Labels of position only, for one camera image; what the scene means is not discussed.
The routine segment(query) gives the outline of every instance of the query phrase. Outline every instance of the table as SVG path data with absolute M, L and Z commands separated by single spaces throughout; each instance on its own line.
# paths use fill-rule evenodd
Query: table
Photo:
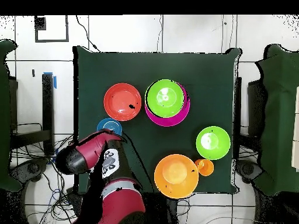
M 165 156 L 180 153 L 192 160 L 200 158 L 195 140 L 203 128 L 220 126 L 232 140 L 234 64 L 240 55 L 239 49 L 232 48 L 226 54 L 168 54 L 89 52 L 77 46 L 73 52 L 75 137 L 78 135 L 81 140 L 95 132 L 99 121 L 108 117 L 103 98 L 109 87 L 120 82 L 133 85 L 140 92 L 143 106 L 134 119 L 121 125 L 132 139 L 151 184 L 154 185 L 155 166 Z M 144 93 L 158 79 L 177 81 L 190 95 L 189 114 L 174 127 L 160 127 L 145 113 Z M 144 191 L 152 191 L 133 147 L 128 144 L 124 149 Z M 231 163 L 230 149 L 226 156 L 214 161 L 212 175 L 200 176 L 195 192 L 235 193 L 236 188 L 231 185 Z

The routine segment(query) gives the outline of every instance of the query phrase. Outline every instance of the lime green bowl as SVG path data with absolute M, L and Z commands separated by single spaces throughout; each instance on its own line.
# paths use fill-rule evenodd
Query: lime green bowl
M 208 160 L 218 160 L 225 156 L 231 147 L 230 136 L 218 127 L 210 126 L 199 132 L 196 138 L 196 149 Z
M 176 82 L 162 79 L 148 87 L 145 102 L 148 109 L 158 117 L 170 118 L 182 109 L 184 93 Z

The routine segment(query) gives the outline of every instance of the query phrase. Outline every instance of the bowl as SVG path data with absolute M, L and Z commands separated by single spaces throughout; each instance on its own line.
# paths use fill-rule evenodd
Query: bowl
M 210 126 L 199 132 L 196 149 L 208 160 L 218 160 L 225 156 L 231 147 L 230 136 L 218 126 Z
M 120 123 L 117 120 L 114 120 L 112 118 L 105 118 L 105 119 L 101 120 L 100 123 L 98 124 L 98 126 L 96 127 L 96 130 L 99 131 L 101 129 L 112 130 L 112 131 L 114 131 L 115 134 L 120 135 L 120 136 L 121 136 L 121 132 L 123 130 Z
M 209 176 L 214 171 L 213 162 L 207 159 L 199 159 L 195 161 L 195 165 L 202 176 Z
M 199 173 L 194 162 L 187 156 L 173 154 L 157 164 L 154 180 L 159 191 L 169 198 L 188 197 L 199 182 Z
M 104 96 L 104 108 L 115 120 L 131 120 L 141 109 L 141 96 L 134 86 L 117 83 L 107 90 Z
M 147 113 L 147 116 L 151 121 L 153 121 L 155 124 L 163 126 L 163 127 L 170 127 L 179 124 L 182 122 L 188 115 L 189 109 L 190 109 L 190 98 L 187 94 L 187 91 L 184 89 L 184 87 L 178 83 L 178 85 L 182 88 L 183 94 L 184 94 L 184 105 L 183 108 L 180 110 L 180 112 L 170 118 L 161 118 L 156 116 L 155 114 L 151 113 L 149 109 L 147 108 L 147 105 L 145 104 L 145 112 Z
M 183 107 L 183 90 L 172 80 L 158 80 L 148 87 L 145 93 L 145 103 L 148 110 L 157 117 L 173 117 Z

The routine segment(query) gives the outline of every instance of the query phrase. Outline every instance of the orange bowl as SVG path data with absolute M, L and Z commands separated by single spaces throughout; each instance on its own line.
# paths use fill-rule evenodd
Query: orange bowl
M 207 159 L 199 159 L 195 161 L 195 165 L 199 173 L 203 176 L 209 176 L 214 171 L 214 164 L 212 161 Z
M 188 197 L 199 182 L 199 173 L 194 162 L 184 155 L 169 155 L 155 169 L 155 184 L 169 198 Z

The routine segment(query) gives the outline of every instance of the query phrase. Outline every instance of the blue bowl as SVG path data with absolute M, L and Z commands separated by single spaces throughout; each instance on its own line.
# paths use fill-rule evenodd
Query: blue bowl
M 105 118 L 101 120 L 96 130 L 99 131 L 101 129 L 110 129 L 114 131 L 115 134 L 120 136 L 123 130 L 120 123 L 117 120 L 114 120 L 113 118 Z

